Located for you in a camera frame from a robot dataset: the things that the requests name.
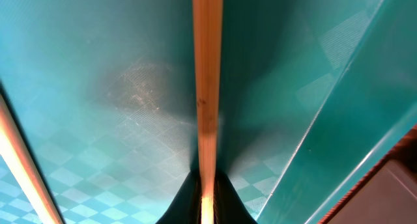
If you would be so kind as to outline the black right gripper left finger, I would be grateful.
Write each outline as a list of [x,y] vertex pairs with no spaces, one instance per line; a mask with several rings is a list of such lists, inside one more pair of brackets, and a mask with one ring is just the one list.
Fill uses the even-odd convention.
[[191,171],[185,178],[167,211],[156,224],[201,223],[201,178]]

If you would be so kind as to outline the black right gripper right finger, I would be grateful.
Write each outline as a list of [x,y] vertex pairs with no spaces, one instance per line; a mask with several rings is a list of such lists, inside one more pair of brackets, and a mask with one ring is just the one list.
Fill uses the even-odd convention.
[[216,171],[214,180],[214,223],[257,223],[240,200],[228,176],[222,171]]

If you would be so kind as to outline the wooden chopstick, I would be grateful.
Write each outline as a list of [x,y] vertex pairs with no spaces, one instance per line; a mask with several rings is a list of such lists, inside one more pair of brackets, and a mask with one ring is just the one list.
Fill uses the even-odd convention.
[[14,119],[1,99],[1,155],[43,223],[63,224]]
[[223,0],[192,0],[201,223],[214,223]]

